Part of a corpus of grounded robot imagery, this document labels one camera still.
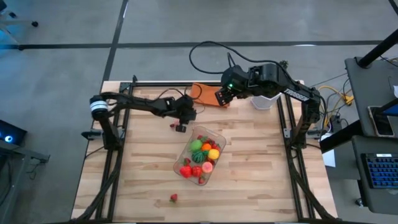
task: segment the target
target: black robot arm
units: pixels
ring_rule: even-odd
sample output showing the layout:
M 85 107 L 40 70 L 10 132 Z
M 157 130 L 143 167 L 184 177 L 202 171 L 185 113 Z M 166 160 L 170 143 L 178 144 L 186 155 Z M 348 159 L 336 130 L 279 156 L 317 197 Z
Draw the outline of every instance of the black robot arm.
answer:
M 108 100 L 116 100 L 114 108 L 109 110 Z M 111 124 L 109 118 L 114 116 L 115 112 L 123 109 L 134 109 L 148 111 L 156 116 L 164 118 L 170 116 L 177 118 L 180 124 L 175 130 L 185 132 L 187 128 L 183 124 L 196 119 L 197 112 L 193 109 L 193 99 L 188 95 L 182 95 L 178 99 L 174 97 L 157 98 L 150 100 L 129 96 L 122 93 L 105 92 L 95 95 L 90 99 L 91 115 L 98 121 L 103 130 L 104 148 L 118 150 L 120 147 L 120 137 L 117 127 Z
M 319 106 L 321 96 L 315 88 L 309 88 L 293 81 L 282 68 L 274 63 L 251 67 L 244 72 L 239 65 L 225 70 L 221 77 L 222 88 L 216 92 L 220 105 L 232 101 L 234 97 L 247 98 L 249 96 L 265 96 L 272 98 L 279 93 L 295 98 L 302 102 L 302 115 L 292 130 L 290 145 L 305 148 L 305 135 L 310 125 L 320 119 Z

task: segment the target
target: wooden table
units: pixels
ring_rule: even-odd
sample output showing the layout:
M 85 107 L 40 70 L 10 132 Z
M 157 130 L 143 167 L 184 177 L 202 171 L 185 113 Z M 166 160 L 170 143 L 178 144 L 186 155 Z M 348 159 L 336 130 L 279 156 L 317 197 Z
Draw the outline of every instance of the wooden table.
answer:
M 118 91 L 120 82 L 105 82 L 102 91 Z M 134 88 L 134 96 L 155 98 L 165 87 Z M 178 97 L 176 91 L 164 96 Z M 197 111 L 202 105 L 195 105 Z M 296 119 L 300 102 L 293 100 Z M 114 222 L 287 222 L 296 212 L 277 106 L 255 110 L 250 99 L 234 100 L 228 109 L 207 106 L 190 123 L 186 133 L 169 127 L 172 118 L 131 110 L 115 204 Z M 194 126 L 203 126 L 227 139 L 227 145 L 209 182 L 197 186 L 173 171 Z M 103 145 L 89 143 L 87 153 Z M 320 203 L 336 217 L 322 154 L 303 150 L 310 188 Z M 101 185 L 106 151 L 86 159 L 72 218 L 91 203 Z M 170 203 L 172 194 L 178 202 Z M 300 193 L 307 215 L 303 193 Z

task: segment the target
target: desk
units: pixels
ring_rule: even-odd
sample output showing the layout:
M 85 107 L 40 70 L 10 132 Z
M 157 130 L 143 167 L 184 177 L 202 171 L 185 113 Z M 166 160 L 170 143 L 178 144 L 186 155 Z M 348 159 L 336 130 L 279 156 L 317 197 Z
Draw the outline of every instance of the desk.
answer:
M 398 215 L 398 190 L 396 189 L 371 189 L 369 187 L 366 171 L 361 160 L 361 154 L 375 153 L 375 149 L 381 148 L 383 153 L 396 154 L 398 143 L 393 139 L 366 138 L 354 136 L 352 139 L 356 163 L 358 165 L 361 181 L 359 188 L 361 190 L 362 201 L 369 210 L 376 213 Z
M 102 91 L 118 91 L 119 84 L 104 82 Z M 133 94 L 155 98 L 165 89 L 134 87 Z M 178 97 L 178 93 L 168 91 L 164 96 Z M 196 106 L 198 111 L 202 110 L 202 105 Z M 293 107 L 299 118 L 300 103 L 293 101 Z M 196 121 L 188 125 L 186 133 L 176 133 L 169 128 L 172 118 L 159 118 L 136 110 L 131 110 L 129 118 L 114 222 L 297 220 L 276 105 L 269 111 L 258 111 L 250 99 L 246 99 L 232 101 L 228 109 L 207 106 Z M 197 125 L 227 139 L 209 182 L 202 187 L 173 171 L 173 164 L 191 135 L 190 130 Z M 101 140 L 92 141 L 87 153 L 101 146 Z M 321 152 L 308 147 L 303 156 L 311 190 L 329 213 L 336 216 Z M 81 215 L 98 193 L 105 157 L 106 152 L 99 151 L 85 161 L 72 218 Z M 176 204 L 169 202 L 172 194 L 178 194 Z M 300 198 L 305 210 L 302 193 Z
M 375 60 L 367 69 L 361 68 L 355 58 L 345 60 L 353 89 L 359 119 L 330 138 L 321 142 L 323 152 L 350 141 L 354 135 L 376 137 L 368 106 L 384 106 L 394 100 L 393 85 L 398 85 L 398 68 L 385 61 Z M 395 138 L 398 138 L 398 117 L 389 117 Z

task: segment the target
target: concrete floor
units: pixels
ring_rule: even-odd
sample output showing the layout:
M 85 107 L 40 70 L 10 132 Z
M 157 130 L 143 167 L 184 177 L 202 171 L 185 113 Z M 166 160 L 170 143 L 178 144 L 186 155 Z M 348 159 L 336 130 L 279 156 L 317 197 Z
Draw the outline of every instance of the concrete floor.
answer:
M 9 9 L 37 20 L 38 28 L 11 27 L 22 44 L 110 44 L 123 0 L 8 0 Z M 120 43 L 215 41 L 381 40 L 396 29 L 397 15 L 380 0 L 130 0 Z M 11 44 L 0 34 L 0 44 Z M 344 59 L 371 45 L 236 47 L 253 59 L 288 60 L 294 79 L 316 84 L 345 73 Z M 189 64 L 189 48 L 117 49 L 110 80 L 217 80 Z M 28 130 L 26 147 L 51 154 L 35 180 L 27 178 L 13 223 L 61 222 L 70 218 L 90 128 L 88 99 L 99 92 L 109 49 L 0 50 L 0 118 Z M 397 55 L 394 47 L 386 57 Z M 194 61 L 224 70 L 226 51 L 198 49 Z M 235 57 L 244 68 L 250 66 Z M 340 89 L 342 76 L 327 85 Z M 331 92 L 322 91 L 327 97 Z M 337 98 L 331 100 L 334 105 Z M 340 111 L 357 120 L 355 105 Z M 398 223 L 398 217 L 358 208 L 355 181 L 333 180 L 339 217 Z

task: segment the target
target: keyboard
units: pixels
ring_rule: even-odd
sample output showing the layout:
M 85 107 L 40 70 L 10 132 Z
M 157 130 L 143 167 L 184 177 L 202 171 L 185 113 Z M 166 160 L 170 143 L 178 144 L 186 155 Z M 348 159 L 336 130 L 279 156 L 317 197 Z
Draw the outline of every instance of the keyboard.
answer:
M 370 188 L 398 189 L 398 154 L 362 154 Z

